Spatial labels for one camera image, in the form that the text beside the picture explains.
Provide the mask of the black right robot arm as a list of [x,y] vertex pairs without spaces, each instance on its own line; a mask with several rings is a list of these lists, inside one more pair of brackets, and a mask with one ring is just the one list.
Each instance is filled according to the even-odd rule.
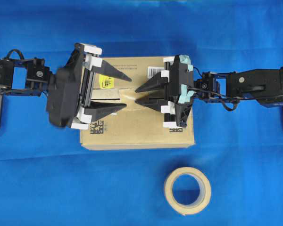
[[206,72],[194,80],[196,68],[188,55],[165,57],[164,64],[164,70],[136,89],[137,93],[162,90],[163,97],[143,97],[135,102],[164,114],[165,128],[186,128],[195,99],[220,103],[229,112],[246,100],[256,100],[264,107],[283,106],[283,66],[240,73]]

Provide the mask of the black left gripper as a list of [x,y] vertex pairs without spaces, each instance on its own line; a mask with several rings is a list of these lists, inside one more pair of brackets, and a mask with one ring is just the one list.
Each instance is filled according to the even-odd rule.
[[91,102],[86,108],[79,106],[82,69],[132,81],[130,77],[100,58],[101,54],[101,48],[76,43],[65,66],[58,68],[56,74],[50,77],[46,111],[52,125],[59,128],[88,129],[89,122],[97,121],[127,107],[122,103],[101,102]]

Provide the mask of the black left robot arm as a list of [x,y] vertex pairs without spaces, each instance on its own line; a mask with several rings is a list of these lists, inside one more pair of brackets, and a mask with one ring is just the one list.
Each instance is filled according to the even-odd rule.
[[66,64],[55,73],[43,58],[25,58],[18,49],[0,59],[0,123],[4,96],[47,98],[49,122],[58,128],[86,130],[89,124],[126,107],[92,100],[96,75],[131,81],[101,58],[102,49],[75,43]]

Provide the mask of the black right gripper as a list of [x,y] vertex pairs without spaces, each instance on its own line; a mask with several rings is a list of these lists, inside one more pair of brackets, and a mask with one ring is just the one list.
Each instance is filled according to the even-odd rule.
[[163,127],[169,129],[186,128],[193,104],[193,65],[188,55],[163,58],[165,69],[156,73],[135,92],[154,91],[165,88],[165,99],[143,97],[136,104],[164,114]]

